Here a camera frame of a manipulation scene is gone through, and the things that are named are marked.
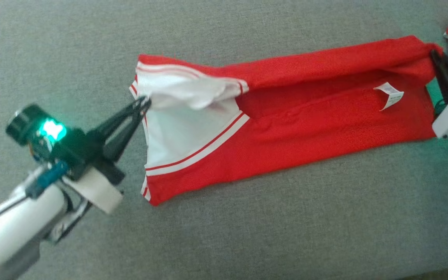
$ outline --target white lining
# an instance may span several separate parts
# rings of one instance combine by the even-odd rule
[[[150,134],[148,133],[148,126],[146,125],[145,121],[148,122],[148,120],[146,119],[146,115],[143,116],[143,119],[141,120],[143,129],[144,129],[144,138],[146,140],[146,146],[148,147],[148,144],[150,142]]]
[[[147,186],[148,186],[148,179],[146,178],[146,175],[144,175],[143,186],[141,187],[141,195],[144,194],[144,190],[146,189]]]
[[[137,82],[136,82],[136,81],[132,82],[131,86],[132,86],[132,87],[135,87],[135,89],[137,90]],[[131,92],[132,97],[134,97],[135,99],[137,99],[137,93],[132,89],[131,86],[129,86],[129,91]]]
[[[219,124],[218,126],[215,125],[214,122],[209,122],[212,124],[216,130],[213,130],[211,133],[207,133],[206,131],[204,133],[201,133],[199,131],[192,131],[190,135],[192,136],[192,139],[190,138],[188,144],[189,146],[180,147],[179,149],[175,149],[174,143],[167,143],[165,142],[162,146],[158,145],[159,142],[156,141],[156,139],[151,139],[152,141],[149,143],[151,144],[151,149],[148,149],[148,157],[147,162],[144,165],[146,169],[153,169],[157,168],[159,166],[165,166],[165,165],[172,165],[174,163],[178,163],[179,161],[183,161],[188,156],[195,154],[196,152],[200,151],[203,147],[207,146],[210,142],[217,140],[217,137],[222,134],[223,132],[231,129],[231,124],[236,124],[238,117],[243,112],[238,109],[238,106],[236,107],[236,112],[231,115],[231,117],[227,117],[226,122],[223,124]],[[160,124],[154,123],[154,125],[151,125],[151,133],[155,134],[156,131],[153,131],[153,127],[158,127]],[[163,153],[167,149],[170,148],[170,156],[160,156],[158,153]]]
[[[143,70],[156,70],[156,71],[179,70],[179,71],[182,71],[182,72],[190,72],[190,73],[192,73],[192,74],[194,74],[194,75],[196,75],[198,77],[214,77],[214,78],[219,78],[219,79],[222,79],[222,80],[225,80],[225,81],[228,81],[228,82],[238,82],[241,85],[242,94],[244,94],[245,92],[249,91],[249,86],[248,86],[247,82],[244,81],[244,80],[237,79],[237,78],[210,76],[210,75],[207,75],[205,73],[202,73],[201,71],[198,71],[196,69],[193,69],[193,68],[187,67],[187,66],[183,66],[183,65],[178,65],[178,64],[149,65],[149,64],[144,64],[144,63],[138,61],[137,62],[137,67],[140,67]]]
[[[153,176],[153,175],[167,174],[167,173],[171,173],[171,172],[176,172],[176,171],[186,168],[190,165],[193,165],[194,163],[200,161],[201,159],[208,156],[211,152],[213,152],[217,148],[219,148],[224,142],[226,142],[229,138],[231,138],[231,136],[233,136],[249,119],[250,119],[250,117],[243,114],[241,117],[239,117],[239,119],[231,127],[227,126],[224,128],[224,130],[229,128],[224,134],[222,134],[212,144],[210,144],[208,147],[206,147],[205,149],[200,151],[198,154],[195,154],[191,158],[188,158],[187,160],[183,161],[182,163],[178,163],[178,164],[167,166],[167,167],[157,168],[155,170],[146,170],[146,175]]]
[[[151,194],[150,194],[150,189],[149,188],[146,190],[146,195],[144,196],[144,198],[146,198],[146,200],[148,200],[148,201],[151,200]]]

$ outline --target red stripe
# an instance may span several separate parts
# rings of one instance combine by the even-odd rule
[[[241,112],[241,114],[236,119],[234,119],[234,121],[226,129],[224,129],[221,133],[219,133],[219,135],[217,135],[217,137],[212,139],[212,141],[210,141],[208,144],[203,146],[198,151],[194,152],[192,155],[190,155],[190,156],[188,156],[186,158],[183,158],[181,161],[176,161],[175,163],[169,163],[169,164],[166,164],[166,165],[160,165],[160,166],[155,166],[155,167],[151,167],[151,168],[146,168],[146,171],[157,170],[157,169],[163,168],[163,167],[169,167],[169,166],[173,166],[173,165],[178,165],[179,163],[182,163],[183,161],[187,161],[188,159],[194,157],[196,154],[198,154],[199,152],[203,151],[205,148],[207,148],[213,142],[215,142],[219,137],[221,137],[224,133],[226,133],[226,131],[228,131],[238,121],[238,119],[240,119],[243,115],[244,115],[244,113]]]
[[[190,74],[192,77],[198,78],[199,75],[192,73],[191,71],[188,71],[187,69],[179,69],[179,68],[164,68],[164,69],[142,69],[141,67],[136,67],[137,70],[139,71],[145,71],[145,72],[150,72],[150,73],[159,73],[159,72],[170,72],[170,71],[176,71],[176,72],[183,72],[183,73],[187,73]]]
[[[146,136],[147,136],[146,141],[149,141],[150,134],[148,133],[149,132],[148,131],[148,119],[146,118],[146,114],[144,115],[143,119],[144,119],[144,123],[146,124],[146,131],[144,131],[144,133],[146,133]]]

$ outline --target gray couch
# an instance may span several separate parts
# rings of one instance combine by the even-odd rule
[[[225,65],[414,34],[445,46],[440,0],[0,1],[0,200],[34,163],[6,137],[37,102],[89,129],[131,100],[139,53]],[[42,246],[24,280],[370,279],[448,267],[448,140],[381,147],[178,196],[125,199]]]

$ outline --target white stripe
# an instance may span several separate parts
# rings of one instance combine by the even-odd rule
[[[146,200],[150,201],[150,199],[151,199],[150,188],[148,188],[148,190],[146,191],[146,195],[144,196],[144,198],[146,198]]]
[[[143,124],[144,138],[146,139],[146,145],[148,145],[149,144],[149,140],[150,140],[150,134],[148,133],[148,127],[146,126],[146,123],[144,122],[144,118],[145,118],[145,116],[143,116],[143,119],[141,120],[141,123]]]
[[[243,113],[238,108],[238,105],[236,105],[236,101],[233,101],[233,102],[234,102],[234,105],[236,106],[235,113],[230,111],[229,116],[224,115],[226,118],[219,117],[219,119],[217,119],[217,121],[221,121],[221,122],[219,122],[218,124],[217,124],[217,121],[213,121],[213,122],[206,121],[206,122],[208,122],[208,124],[199,125],[199,127],[205,126],[205,130],[204,131],[194,131],[194,133],[192,134],[196,138],[198,138],[198,141],[196,142],[195,138],[192,138],[192,141],[189,142],[188,145],[185,145],[183,149],[178,149],[179,152],[177,153],[177,156],[169,156],[169,157],[166,156],[166,157],[162,157],[162,158],[156,157],[159,160],[155,161],[153,158],[150,158],[150,153],[148,153],[148,161],[144,165],[145,169],[150,170],[153,168],[157,168],[159,166],[165,166],[165,165],[171,165],[173,163],[178,163],[179,161],[184,160],[188,156],[195,154],[197,151],[200,151],[208,143],[215,140],[219,135],[222,137],[224,135],[224,131],[226,131],[227,129],[231,129],[231,125],[236,124],[236,122],[238,122],[238,117],[241,116]],[[157,121],[156,117],[151,118],[151,122],[153,122],[153,124],[149,125],[149,128],[151,128],[149,130],[149,132],[150,132],[150,134],[153,134],[153,135],[155,135],[157,133],[160,134],[160,132],[156,131],[156,129],[158,129],[162,126],[160,125],[160,122],[155,122],[153,119],[155,119],[155,121]],[[170,147],[175,146],[175,144],[170,143],[170,142],[167,143],[167,142],[164,142],[163,140],[162,140],[162,143],[163,143],[163,146],[161,149],[163,149],[163,152],[165,152],[166,149],[169,149]]]
[[[178,65],[178,64],[160,64],[160,65],[147,65],[144,64],[140,61],[137,62],[137,67],[140,67],[143,70],[165,70],[167,69],[168,71],[172,70],[172,69],[176,69],[182,72],[190,72],[192,74],[195,74],[198,77],[204,77],[204,76],[208,76],[208,77],[214,77],[214,78],[219,78],[219,79],[223,79],[226,81],[230,81],[233,83],[238,83],[241,85],[241,88],[243,89],[242,93],[248,92],[249,91],[249,86],[247,84],[247,82],[245,80],[241,80],[241,79],[237,79],[237,78],[229,78],[229,77],[215,77],[215,76],[210,76],[207,75],[203,72],[200,72],[196,69],[190,68],[190,67],[186,67],[183,65]]]
[[[132,85],[133,87],[135,87],[136,90],[137,90],[137,82],[136,82],[136,81],[134,81],[131,85]],[[135,99],[137,99],[137,93],[132,89],[131,86],[129,86],[129,91],[131,92],[132,97],[134,97]]]
[[[203,151],[200,151],[198,154],[195,154],[191,158],[188,158],[186,161],[183,161],[182,163],[178,163],[176,165],[171,165],[168,167],[157,168],[156,170],[147,170],[146,175],[153,176],[153,175],[160,175],[160,174],[176,172],[178,170],[181,170],[183,168],[186,168],[190,165],[195,164],[196,162],[198,162],[201,159],[208,156],[211,152],[215,151],[218,147],[220,147],[229,138],[231,138],[231,136],[233,136],[249,119],[250,119],[250,117],[248,117],[247,115],[242,115],[233,124],[233,126],[231,126],[223,135],[221,135],[219,138],[217,138],[212,144],[210,144],[208,147],[206,147]]]
[[[141,187],[141,195],[144,193],[144,189],[146,189],[146,186],[148,186],[148,179],[146,178],[146,175],[144,176],[143,186]]]

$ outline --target care tag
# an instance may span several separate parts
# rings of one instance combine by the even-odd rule
[[[398,91],[395,87],[392,87],[392,85],[390,85],[388,82],[380,85],[379,87],[375,87],[374,89],[381,90],[382,92],[388,94],[388,100],[383,109],[380,110],[380,112],[392,106],[393,104],[397,103],[404,96],[403,91]]]

